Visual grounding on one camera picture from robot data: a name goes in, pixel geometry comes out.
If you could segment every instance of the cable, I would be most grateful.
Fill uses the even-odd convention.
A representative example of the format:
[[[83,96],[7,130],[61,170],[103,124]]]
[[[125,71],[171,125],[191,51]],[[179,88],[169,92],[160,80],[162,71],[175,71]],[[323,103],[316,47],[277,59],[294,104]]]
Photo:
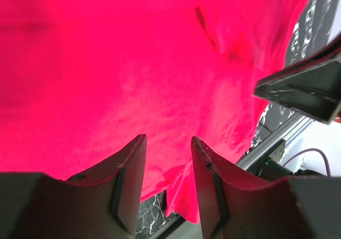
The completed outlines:
[[[270,134],[273,132],[273,131],[270,130],[270,128],[269,128],[268,126],[266,126],[265,124],[263,124],[263,125],[260,125],[260,124],[259,124],[258,127],[259,127],[259,126],[261,127],[261,129],[262,129],[262,128],[266,129]]]
[[[285,162],[285,164],[283,164],[283,167],[285,167],[289,162],[291,162],[293,159],[295,159],[297,156],[301,155],[301,154],[304,154],[304,153],[307,153],[307,152],[310,152],[310,151],[316,151],[318,152],[322,158],[323,158],[323,161],[324,161],[324,164],[326,166],[326,172],[327,172],[327,176],[331,177],[331,174],[330,174],[330,166],[329,166],[329,162],[328,162],[328,159],[325,155],[325,153],[318,149],[318,148],[308,148],[306,150],[303,150],[299,153],[297,153],[296,155],[294,155],[293,157],[291,157],[288,161]]]

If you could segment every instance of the black and white patterned surface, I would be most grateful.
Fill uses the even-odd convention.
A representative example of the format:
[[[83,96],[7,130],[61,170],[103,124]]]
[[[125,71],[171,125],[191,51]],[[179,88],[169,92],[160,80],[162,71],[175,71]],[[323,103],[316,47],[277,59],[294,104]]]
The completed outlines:
[[[295,25],[286,55],[286,66],[314,54],[327,44],[337,5],[338,0],[310,0]],[[251,149],[256,148],[293,114],[288,108],[276,103],[269,104],[261,116]],[[137,239],[149,238],[170,220],[178,217],[177,214],[165,217],[161,207],[162,199],[161,193],[141,203]]]

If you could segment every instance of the black plastic part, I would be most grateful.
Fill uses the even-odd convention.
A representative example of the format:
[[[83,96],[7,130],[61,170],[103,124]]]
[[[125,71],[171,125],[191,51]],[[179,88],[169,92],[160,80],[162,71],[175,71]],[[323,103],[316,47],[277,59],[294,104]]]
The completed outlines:
[[[259,167],[258,177],[266,179],[268,181],[276,181],[288,175],[293,175],[293,173],[281,166],[280,164],[274,162],[271,159],[267,159]]]
[[[341,109],[341,35],[316,55],[258,81],[254,94],[329,124]]]
[[[298,170],[294,174],[295,176],[323,176],[324,175],[316,172],[316,171],[311,171],[311,170]]]
[[[340,238],[341,178],[286,176],[269,182],[222,158],[200,138],[192,139],[191,149],[204,239]]]
[[[147,138],[67,181],[0,173],[0,239],[129,239],[136,233]]]
[[[164,226],[161,227],[155,234],[150,236],[149,239],[166,239],[174,231],[176,231],[186,220],[181,216],[168,221]]]
[[[285,148],[286,141],[284,139],[278,140],[264,155],[262,155],[247,171],[252,173],[253,175],[258,175],[259,173],[259,166],[263,165],[265,160],[277,151],[281,151]]]

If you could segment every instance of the red t-shirt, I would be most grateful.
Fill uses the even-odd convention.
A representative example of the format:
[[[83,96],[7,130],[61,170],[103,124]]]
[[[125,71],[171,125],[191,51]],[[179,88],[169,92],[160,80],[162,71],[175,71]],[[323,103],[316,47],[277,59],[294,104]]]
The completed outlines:
[[[198,222],[190,141],[236,162],[308,0],[0,0],[0,170],[66,179],[148,137],[141,200]]]

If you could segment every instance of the red fabric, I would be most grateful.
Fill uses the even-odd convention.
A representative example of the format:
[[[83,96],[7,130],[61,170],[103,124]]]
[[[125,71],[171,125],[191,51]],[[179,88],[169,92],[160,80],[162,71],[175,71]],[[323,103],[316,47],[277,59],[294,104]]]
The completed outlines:
[[[0,0],[0,170],[66,179],[146,133],[141,200],[198,222],[190,139],[249,148],[306,3]]]

